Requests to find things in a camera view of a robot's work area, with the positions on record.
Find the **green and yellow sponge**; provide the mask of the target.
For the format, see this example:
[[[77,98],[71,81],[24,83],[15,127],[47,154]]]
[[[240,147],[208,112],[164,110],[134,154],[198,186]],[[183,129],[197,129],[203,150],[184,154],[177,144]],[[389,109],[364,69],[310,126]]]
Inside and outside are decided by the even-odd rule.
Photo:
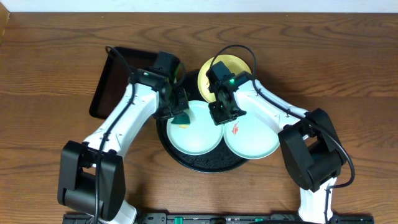
[[[187,113],[183,112],[176,115],[172,119],[171,124],[177,125],[179,128],[187,128],[190,125],[190,117]]]

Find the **light green plate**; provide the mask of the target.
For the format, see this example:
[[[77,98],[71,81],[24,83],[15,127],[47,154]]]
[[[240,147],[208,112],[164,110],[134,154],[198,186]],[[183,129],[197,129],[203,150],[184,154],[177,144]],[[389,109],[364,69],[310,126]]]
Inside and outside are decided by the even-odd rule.
[[[251,114],[226,123],[223,130],[228,148],[244,159],[262,159],[271,155],[280,145],[277,134]]]
[[[199,156],[212,151],[222,140],[224,125],[216,125],[211,118],[208,103],[189,101],[190,124],[173,124],[173,118],[167,121],[166,133],[169,141],[182,153]]]

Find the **yellow plate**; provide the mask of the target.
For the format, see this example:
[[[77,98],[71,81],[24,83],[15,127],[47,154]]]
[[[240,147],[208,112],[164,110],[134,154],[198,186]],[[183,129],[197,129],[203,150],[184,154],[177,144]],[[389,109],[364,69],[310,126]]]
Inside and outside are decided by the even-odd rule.
[[[206,73],[210,68],[212,60],[213,58],[210,58],[202,65],[198,73],[198,80],[197,80],[199,92],[201,96],[204,98],[204,100],[207,101],[208,103],[216,101],[215,94],[209,91],[210,83],[206,76]],[[230,72],[234,73],[235,75],[243,71],[252,74],[251,69],[249,68],[247,63],[237,56],[220,55],[216,58],[214,63],[218,62],[223,62],[226,65],[226,67],[230,70]]]

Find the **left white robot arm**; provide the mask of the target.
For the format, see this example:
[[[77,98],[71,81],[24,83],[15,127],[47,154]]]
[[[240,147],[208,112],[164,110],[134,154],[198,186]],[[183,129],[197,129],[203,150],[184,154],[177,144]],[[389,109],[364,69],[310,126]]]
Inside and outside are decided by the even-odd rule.
[[[137,209],[125,200],[124,158],[144,123],[188,109],[184,88],[170,76],[138,69],[118,105],[83,142],[62,149],[57,200],[91,215],[91,223],[134,223]]]

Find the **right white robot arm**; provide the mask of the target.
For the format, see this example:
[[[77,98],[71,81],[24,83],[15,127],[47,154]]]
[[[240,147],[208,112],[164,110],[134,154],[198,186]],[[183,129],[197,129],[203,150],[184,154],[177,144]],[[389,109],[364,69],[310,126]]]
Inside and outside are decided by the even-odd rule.
[[[329,115],[315,109],[311,112],[282,100],[264,88],[255,75],[241,72],[206,73],[209,91],[215,94],[210,113],[216,124],[232,124],[237,138],[229,147],[241,156],[254,149],[254,136],[271,146],[261,144],[258,157],[266,157],[280,148],[285,168],[300,187],[299,217],[309,223],[330,223],[331,195],[340,187],[337,177],[344,164],[353,162],[341,145]]]

